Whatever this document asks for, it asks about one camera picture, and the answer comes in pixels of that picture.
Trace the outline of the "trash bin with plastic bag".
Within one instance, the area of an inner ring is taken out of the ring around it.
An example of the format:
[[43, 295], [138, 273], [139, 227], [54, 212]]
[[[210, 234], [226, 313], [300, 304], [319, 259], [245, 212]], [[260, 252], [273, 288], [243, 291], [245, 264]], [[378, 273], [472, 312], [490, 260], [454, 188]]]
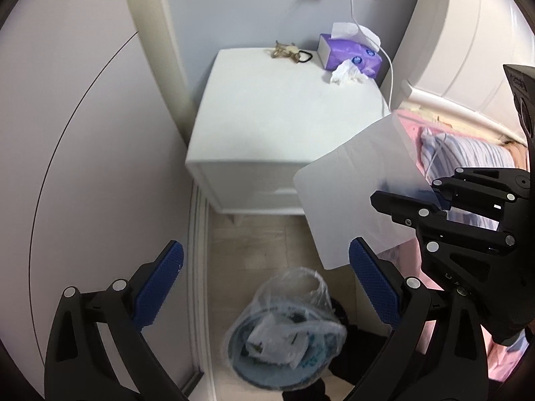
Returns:
[[321, 377], [346, 335], [320, 273], [294, 267], [256, 290], [228, 329], [221, 356], [252, 387], [297, 390]]

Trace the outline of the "striped pillow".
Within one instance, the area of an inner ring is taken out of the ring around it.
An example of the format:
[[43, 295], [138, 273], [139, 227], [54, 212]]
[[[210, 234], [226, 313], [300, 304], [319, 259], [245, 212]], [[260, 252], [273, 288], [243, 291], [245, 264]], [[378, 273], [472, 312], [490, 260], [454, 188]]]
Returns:
[[424, 127], [420, 141], [420, 161], [430, 183], [453, 176], [458, 168], [517, 168], [510, 151], [480, 139]]

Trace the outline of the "white bed headboard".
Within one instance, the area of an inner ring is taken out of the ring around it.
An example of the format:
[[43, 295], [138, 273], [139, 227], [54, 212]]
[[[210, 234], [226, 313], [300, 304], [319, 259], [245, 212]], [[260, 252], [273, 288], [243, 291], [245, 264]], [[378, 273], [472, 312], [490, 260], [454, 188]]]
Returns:
[[394, 109], [525, 142], [503, 67], [534, 64], [534, 34], [513, 0], [417, 0], [393, 64], [382, 91]]

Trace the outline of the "crumpled tissue on nightstand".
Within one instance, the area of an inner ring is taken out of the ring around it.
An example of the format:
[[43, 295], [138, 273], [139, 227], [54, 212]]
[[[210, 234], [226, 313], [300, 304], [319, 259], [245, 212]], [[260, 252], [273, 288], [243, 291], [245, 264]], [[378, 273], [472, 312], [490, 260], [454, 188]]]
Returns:
[[342, 86], [349, 83], [364, 83], [369, 77], [352, 60], [345, 60], [332, 72], [325, 71], [322, 79], [326, 83]]

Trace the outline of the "purple tissue pack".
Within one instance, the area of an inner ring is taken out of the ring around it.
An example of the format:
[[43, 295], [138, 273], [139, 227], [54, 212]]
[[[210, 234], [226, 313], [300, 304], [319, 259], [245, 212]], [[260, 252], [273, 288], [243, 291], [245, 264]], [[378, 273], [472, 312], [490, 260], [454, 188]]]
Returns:
[[355, 23], [334, 23], [331, 33], [321, 33], [317, 54], [326, 71], [332, 72], [342, 61], [352, 60], [369, 78], [374, 79], [383, 59], [381, 40], [365, 26]]

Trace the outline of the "white nightstand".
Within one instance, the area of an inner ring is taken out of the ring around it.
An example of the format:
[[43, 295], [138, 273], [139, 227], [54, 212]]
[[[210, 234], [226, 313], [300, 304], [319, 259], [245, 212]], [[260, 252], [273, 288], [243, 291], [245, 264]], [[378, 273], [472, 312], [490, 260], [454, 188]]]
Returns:
[[375, 81], [329, 80], [317, 57], [294, 63], [266, 48], [218, 52], [186, 157], [217, 213], [302, 215], [296, 172], [388, 114]]

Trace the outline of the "cream door frame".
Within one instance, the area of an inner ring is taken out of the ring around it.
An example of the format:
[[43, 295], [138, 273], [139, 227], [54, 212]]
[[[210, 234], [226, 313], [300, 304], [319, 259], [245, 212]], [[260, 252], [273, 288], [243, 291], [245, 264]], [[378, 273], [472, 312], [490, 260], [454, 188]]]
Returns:
[[185, 142], [191, 140], [198, 107], [185, 74], [169, 0], [127, 0], [162, 98]]

